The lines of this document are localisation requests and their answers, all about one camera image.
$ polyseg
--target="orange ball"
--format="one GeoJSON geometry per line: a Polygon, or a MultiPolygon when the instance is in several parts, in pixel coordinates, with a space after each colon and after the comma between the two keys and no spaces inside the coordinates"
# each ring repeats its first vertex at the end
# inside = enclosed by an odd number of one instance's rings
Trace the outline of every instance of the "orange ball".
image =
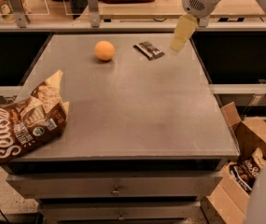
{"type": "Polygon", "coordinates": [[[95,45],[95,55],[102,61],[111,60],[115,53],[115,48],[112,43],[108,41],[100,41],[95,45]]]}

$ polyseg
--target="chip bag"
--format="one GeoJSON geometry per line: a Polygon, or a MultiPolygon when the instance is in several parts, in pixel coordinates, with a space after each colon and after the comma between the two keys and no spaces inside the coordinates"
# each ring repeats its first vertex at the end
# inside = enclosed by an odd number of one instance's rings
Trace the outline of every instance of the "chip bag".
{"type": "Polygon", "coordinates": [[[266,160],[263,159],[263,153],[258,147],[249,159],[231,165],[230,174],[249,193],[252,191],[254,182],[265,164],[266,160]]]}
{"type": "Polygon", "coordinates": [[[68,103],[60,95],[62,74],[49,77],[28,99],[0,105],[0,166],[63,133],[68,103]]]}

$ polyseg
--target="floor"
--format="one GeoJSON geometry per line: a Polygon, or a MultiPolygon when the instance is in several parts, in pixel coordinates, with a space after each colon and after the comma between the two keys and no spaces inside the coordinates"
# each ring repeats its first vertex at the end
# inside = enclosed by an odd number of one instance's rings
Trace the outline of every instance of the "floor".
{"type": "MultiPolygon", "coordinates": [[[[36,213],[38,203],[35,200],[25,200],[17,193],[7,182],[7,173],[0,168],[0,209],[9,217],[11,214],[28,214],[36,213]]],[[[202,200],[203,212],[197,217],[188,218],[181,222],[196,224],[225,224],[218,213],[213,209],[207,199],[202,200]]],[[[51,224],[50,221],[44,220],[44,224],[51,224]]]]}

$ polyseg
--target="gray table surface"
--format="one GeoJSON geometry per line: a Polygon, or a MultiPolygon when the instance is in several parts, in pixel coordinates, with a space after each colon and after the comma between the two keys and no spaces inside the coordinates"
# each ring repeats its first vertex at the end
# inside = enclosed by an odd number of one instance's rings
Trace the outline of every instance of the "gray table surface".
{"type": "Polygon", "coordinates": [[[237,148],[190,42],[179,52],[173,34],[55,35],[17,101],[58,69],[70,102],[62,137],[15,161],[236,157],[237,148]],[[113,60],[94,56],[100,40],[113,60]],[[165,55],[149,61],[133,48],[150,41],[165,55]]]}

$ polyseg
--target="cardboard box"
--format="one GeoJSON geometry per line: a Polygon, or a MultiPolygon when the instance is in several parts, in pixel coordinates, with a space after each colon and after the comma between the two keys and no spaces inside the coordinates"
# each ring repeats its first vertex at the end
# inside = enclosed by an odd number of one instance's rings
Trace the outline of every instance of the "cardboard box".
{"type": "MultiPolygon", "coordinates": [[[[240,148],[239,160],[249,158],[257,147],[261,148],[266,159],[266,122],[258,117],[241,121],[235,103],[221,110],[240,148]]],[[[207,199],[227,224],[241,224],[245,219],[249,194],[230,175],[228,164],[223,167],[222,174],[223,179],[207,199]]]]}

